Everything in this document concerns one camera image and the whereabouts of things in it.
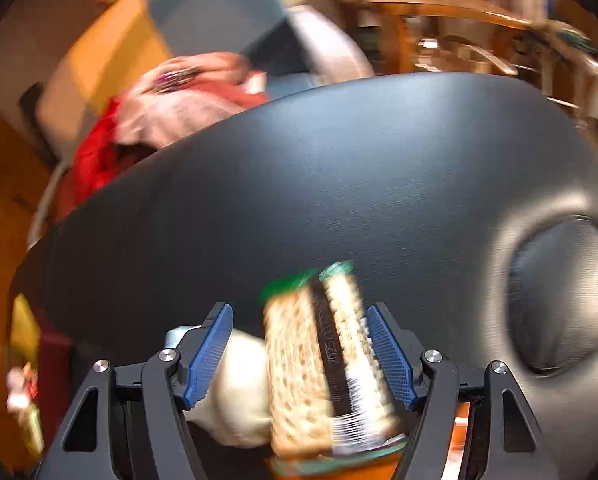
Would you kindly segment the orange white snack packet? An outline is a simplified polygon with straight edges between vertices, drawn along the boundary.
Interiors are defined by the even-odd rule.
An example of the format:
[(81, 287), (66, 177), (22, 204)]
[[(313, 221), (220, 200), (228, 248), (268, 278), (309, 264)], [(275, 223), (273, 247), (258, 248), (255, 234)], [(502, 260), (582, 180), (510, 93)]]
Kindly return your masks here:
[(469, 403), (458, 401), (445, 406), (428, 402), (421, 426), (408, 448), (373, 458), (366, 463), (335, 465), (332, 470), (308, 472), (308, 463), (284, 463), (276, 457), (267, 460), (273, 479), (457, 479), (468, 428)]

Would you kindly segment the cluttered wooden shelf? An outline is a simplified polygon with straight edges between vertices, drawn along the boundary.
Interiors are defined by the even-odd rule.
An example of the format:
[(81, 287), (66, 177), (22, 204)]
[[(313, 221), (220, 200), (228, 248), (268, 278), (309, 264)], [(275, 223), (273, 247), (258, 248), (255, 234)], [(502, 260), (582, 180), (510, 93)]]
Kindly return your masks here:
[[(538, 52), (541, 91), (549, 101), (568, 110), (579, 127), (598, 124), (598, 58), (594, 44), (584, 32), (561, 21), (531, 22), (528, 34)], [(566, 66), (572, 96), (569, 101), (554, 96), (557, 66)]]

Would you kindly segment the red box with gold interior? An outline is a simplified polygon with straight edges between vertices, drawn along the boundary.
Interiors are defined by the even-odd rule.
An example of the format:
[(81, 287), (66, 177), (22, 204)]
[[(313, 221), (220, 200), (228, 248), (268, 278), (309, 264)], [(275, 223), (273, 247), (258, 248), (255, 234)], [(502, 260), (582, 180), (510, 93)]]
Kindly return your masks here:
[(57, 434), (72, 400), (72, 341), (34, 315), (19, 294), (8, 332), (6, 410), (38, 460)]

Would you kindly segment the white textured snack bag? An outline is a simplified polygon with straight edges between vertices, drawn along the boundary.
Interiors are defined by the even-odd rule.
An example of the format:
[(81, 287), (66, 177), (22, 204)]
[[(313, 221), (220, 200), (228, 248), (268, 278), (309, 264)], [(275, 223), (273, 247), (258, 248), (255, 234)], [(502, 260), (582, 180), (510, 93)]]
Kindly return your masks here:
[(233, 330), (206, 396), (184, 417), (224, 446), (259, 448), (269, 444), (271, 415), (264, 341)]

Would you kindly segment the red cloth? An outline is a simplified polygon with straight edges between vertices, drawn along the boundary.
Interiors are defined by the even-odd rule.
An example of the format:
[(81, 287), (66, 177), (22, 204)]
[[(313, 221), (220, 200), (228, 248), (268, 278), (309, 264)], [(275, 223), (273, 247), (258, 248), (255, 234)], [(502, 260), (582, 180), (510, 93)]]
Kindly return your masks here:
[(104, 188), (119, 174), (134, 166), (154, 150), (144, 144), (122, 145), (116, 141), (118, 98), (108, 104), (83, 139), (72, 162), (72, 195), (76, 205)]

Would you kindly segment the cracker pack green ends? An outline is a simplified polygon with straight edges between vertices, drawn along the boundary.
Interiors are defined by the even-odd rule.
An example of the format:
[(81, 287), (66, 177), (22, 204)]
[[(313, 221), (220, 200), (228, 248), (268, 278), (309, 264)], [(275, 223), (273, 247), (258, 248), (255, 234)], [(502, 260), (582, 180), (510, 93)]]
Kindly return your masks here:
[(372, 460), (405, 437), (349, 261), (262, 294), (271, 447), (284, 462)]

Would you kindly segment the wooden side table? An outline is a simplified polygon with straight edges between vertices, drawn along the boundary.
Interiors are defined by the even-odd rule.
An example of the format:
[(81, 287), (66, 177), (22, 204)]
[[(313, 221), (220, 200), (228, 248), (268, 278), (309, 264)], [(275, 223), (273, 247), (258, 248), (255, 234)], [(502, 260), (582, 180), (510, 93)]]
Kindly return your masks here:
[(512, 40), (531, 22), (485, 0), (326, 0), (380, 75), (470, 72), (516, 77)]

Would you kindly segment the pink patterned cloth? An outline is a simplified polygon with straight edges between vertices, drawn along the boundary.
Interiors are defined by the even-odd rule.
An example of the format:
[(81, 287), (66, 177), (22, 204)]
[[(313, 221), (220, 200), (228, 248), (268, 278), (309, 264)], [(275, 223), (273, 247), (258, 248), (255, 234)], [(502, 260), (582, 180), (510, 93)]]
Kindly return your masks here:
[(266, 103), (267, 73), (243, 55), (178, 56), (142, 75), (118, 96), (115, 142), (154, 150)]

